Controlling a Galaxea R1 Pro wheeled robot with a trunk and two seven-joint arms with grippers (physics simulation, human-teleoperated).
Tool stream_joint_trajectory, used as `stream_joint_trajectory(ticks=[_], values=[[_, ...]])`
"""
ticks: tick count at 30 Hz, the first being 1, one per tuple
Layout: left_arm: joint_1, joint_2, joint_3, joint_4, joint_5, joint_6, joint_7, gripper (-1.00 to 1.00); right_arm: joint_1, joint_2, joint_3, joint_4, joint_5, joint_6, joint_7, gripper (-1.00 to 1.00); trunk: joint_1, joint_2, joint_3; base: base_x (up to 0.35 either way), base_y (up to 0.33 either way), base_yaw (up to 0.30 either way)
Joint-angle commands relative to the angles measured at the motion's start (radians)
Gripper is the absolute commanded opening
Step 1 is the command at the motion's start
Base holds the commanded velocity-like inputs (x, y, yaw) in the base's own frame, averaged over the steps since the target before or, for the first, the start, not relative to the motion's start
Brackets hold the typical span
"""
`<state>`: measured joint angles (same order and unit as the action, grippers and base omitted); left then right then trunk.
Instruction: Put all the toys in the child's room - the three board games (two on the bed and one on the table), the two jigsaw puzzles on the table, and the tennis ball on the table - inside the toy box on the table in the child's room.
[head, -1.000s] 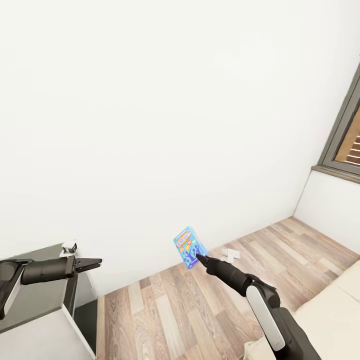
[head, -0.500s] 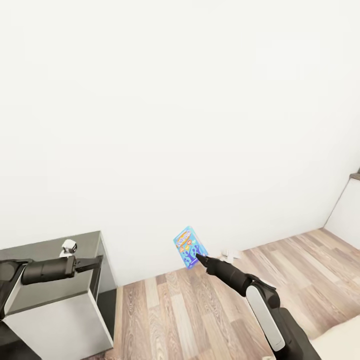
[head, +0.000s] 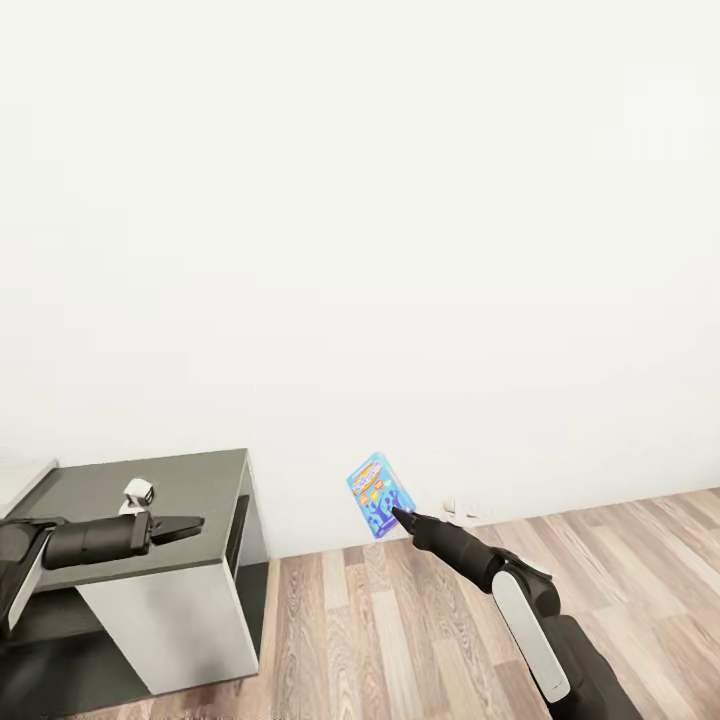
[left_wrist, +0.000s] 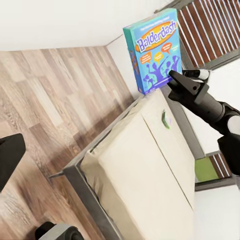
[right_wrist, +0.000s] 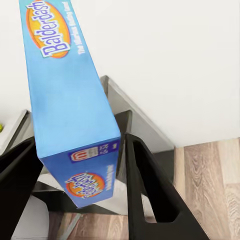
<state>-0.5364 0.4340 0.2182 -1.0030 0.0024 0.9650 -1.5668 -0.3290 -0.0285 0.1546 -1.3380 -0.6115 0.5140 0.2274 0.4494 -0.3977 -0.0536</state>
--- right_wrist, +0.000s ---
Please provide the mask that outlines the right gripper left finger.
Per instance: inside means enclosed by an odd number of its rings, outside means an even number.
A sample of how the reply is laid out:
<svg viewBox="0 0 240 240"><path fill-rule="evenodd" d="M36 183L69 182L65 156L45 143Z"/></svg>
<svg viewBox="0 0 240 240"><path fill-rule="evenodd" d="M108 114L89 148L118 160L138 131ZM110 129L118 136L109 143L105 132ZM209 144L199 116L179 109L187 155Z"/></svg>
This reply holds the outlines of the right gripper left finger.
<svg viewBox="0 0 240 240"><path fill-rule="evenodd" d="M0 155L0 240L10 240L43 168L35 137Z"/></svg>

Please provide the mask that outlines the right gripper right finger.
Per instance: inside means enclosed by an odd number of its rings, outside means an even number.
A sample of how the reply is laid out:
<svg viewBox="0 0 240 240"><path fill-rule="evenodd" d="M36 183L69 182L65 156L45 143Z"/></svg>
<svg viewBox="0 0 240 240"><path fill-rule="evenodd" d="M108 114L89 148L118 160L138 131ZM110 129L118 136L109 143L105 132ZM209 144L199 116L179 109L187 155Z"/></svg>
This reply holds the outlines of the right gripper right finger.
<svg viewBox="0 0 240 240"><path fill-rule="evenodd" d="M125 134L129 240L210 240L145 142ZM156 223L145 220L139 168Z"/></svg>

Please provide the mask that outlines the board game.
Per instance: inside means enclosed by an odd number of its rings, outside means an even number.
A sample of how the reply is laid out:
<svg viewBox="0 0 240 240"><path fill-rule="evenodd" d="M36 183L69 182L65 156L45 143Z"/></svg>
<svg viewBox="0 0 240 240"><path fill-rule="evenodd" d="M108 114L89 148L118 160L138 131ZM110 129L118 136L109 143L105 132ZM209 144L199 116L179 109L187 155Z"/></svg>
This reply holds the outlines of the board game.
<svg viewBox="0 0 240 240"><path fill-rule="evenodd" d="M71 0L18 0L37 157L77 208L113 197L121 133Z"/></svg>

